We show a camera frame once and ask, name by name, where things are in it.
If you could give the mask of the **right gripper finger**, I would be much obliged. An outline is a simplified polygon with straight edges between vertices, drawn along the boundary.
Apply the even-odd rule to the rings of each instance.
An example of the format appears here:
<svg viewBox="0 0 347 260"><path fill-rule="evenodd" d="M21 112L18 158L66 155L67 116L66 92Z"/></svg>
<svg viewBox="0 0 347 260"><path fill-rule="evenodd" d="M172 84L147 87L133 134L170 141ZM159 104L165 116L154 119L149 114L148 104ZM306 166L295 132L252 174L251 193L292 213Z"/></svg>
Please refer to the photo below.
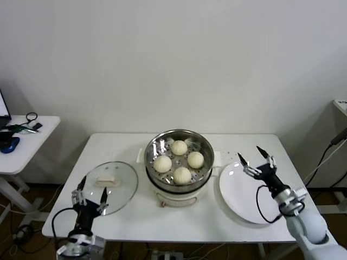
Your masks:
<svg viewBox="0 0 347 260"><path fill-rule="evenodd" d="M238 157L240 159L240 163L243 167L243 171L245 174L249 175L249 176L259 176L260 175L260 171L257 168L253 168L249 165L249 162L247 162L245 160L245 158L238 153Z"/></svg>
<svg viewBox="0 0 347 260"><path fill-rule="evenodd" d="M277 167L273 156L269 155L264 149L262 149L259 146L257 146L257 149L260 152L260 154L267 160L267 162L270 165L270 168L276 168Z"/></svg>

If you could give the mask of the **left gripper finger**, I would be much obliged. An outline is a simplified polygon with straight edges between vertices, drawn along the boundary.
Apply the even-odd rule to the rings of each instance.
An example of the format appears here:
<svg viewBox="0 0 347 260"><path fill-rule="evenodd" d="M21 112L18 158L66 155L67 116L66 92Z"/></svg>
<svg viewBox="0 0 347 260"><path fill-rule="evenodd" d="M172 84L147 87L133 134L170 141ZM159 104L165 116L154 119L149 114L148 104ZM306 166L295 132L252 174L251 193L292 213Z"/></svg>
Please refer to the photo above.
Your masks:
<svg viewBox="0 0 347 260"><path fill-rule="evenodd" d="M86 182L86 176L78 184L77 188L72 191L72 204L73 205L87 205L86 199L83 195L83 189Z"/></svg>
<svg viewBox="0 0 347 260"><path fill-rule="evenodd" d="M107 198L108 198L107 187L104 187L104 190L102 192L101 199L100 199L100 205L97 208L97 211L100 213L100 215L104 215L105 210L108 208Z"/></svg>

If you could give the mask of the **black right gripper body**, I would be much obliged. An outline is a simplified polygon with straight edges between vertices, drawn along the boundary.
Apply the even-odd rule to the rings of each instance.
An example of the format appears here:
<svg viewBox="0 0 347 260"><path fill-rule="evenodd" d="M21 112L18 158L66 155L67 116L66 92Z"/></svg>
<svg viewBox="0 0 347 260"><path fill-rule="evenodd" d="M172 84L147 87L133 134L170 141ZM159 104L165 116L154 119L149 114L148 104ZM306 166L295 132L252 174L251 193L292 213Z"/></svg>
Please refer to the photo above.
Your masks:
<svg viewBox="0 0 347 260"><path fill-rule="evenodd" d="M261 173L256 176L256 179L262 180L271 194L279 194L288 189L288 185L285 185L276 175L277 168L275 166L271 167L270 164L263 164L256 169L261 171Z"/></svg>

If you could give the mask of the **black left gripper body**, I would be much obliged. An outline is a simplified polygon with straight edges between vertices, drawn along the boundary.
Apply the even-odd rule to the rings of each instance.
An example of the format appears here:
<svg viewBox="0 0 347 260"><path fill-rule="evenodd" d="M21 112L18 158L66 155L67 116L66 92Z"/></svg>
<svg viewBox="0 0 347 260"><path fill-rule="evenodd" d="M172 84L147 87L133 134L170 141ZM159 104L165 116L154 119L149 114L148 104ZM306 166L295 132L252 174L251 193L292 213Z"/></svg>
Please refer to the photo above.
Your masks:
<svg viewBox="0 0 347 260"><path fill-rule="evenodd" d="M101 215L100 205L86 199L86 205L77 203L73 209L78 214L73 231L75 233L92 233L93 221Z"/></svg>

